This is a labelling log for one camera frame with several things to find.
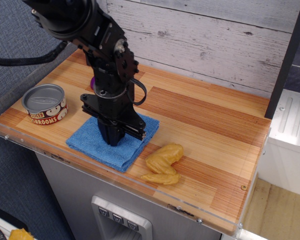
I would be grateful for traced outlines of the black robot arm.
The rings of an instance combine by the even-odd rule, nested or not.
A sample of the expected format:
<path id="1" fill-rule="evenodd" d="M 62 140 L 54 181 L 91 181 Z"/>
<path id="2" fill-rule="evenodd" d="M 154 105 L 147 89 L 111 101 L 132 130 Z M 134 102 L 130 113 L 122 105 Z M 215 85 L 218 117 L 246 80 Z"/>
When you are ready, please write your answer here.
<path id="1" fill-rule="evenodd" d="M 134 107 L 139 63 L 122 28 L 95 0 L 28 0 L 37 22 L 51 36 L 83 50 L 94 72 L 93 94 L 82 94 L 84 112 L 95 117 L 103 140 L 116 146 L 129 134 L 145 138 L 146 123 Z"/>

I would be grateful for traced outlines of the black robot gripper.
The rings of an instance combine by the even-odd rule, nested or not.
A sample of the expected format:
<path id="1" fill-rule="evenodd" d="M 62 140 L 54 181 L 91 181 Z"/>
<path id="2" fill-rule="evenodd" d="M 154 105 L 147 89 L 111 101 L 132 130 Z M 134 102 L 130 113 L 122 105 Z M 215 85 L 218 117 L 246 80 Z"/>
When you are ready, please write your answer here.
<path id="1" fill-rule="evenodd" d="M 94 94 L 84 93 L 80 96 L 83 102 L 82 110 L 97 118 L 101 136 L 108 145 L 117 146 L 125 134 L 138 140 L 145 138 L 146 123 L 134 110 L 134 105 L 143 104 L 146 97 L 135 102 L 134 96 L 133 84 L 127 85 L 117 95 L 110 95 L 109 92 L 98 89 Z"/>

